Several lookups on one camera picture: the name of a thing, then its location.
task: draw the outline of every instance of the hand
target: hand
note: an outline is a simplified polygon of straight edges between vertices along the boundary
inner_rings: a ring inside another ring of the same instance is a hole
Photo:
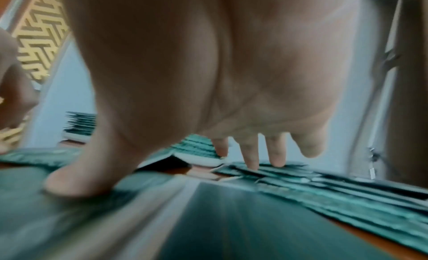
[[[37,94],[30,79],[16,59],[18,45],[5,30],[0,29],[0,129],[17,128],[25,115],[38,103]],[[0,153],[8,151],[6,143],[0,143]]]
[[[285,133],[307,157],[326,129],[352,56],[359,0],[64,0],[91,72],[97,128],[46,188],[110,189],[152,152],[197,133],[227,154],[285,164]]]

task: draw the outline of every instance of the blurred hand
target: blurred hand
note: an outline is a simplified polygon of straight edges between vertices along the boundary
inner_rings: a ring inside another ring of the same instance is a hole
[[[5,30],[0,29],[0,129],[17,128],[38,99],[30,79],[16,59],[18,45]],[[0,153],[9,146],[0,142]]]
[[[227,137],[257,169],[258,133],[285,164],[325,149],[351,63],[359,0],[64,0],[91,72],[97,128],[46,188],[93,195],[152,152],[197,133]]]

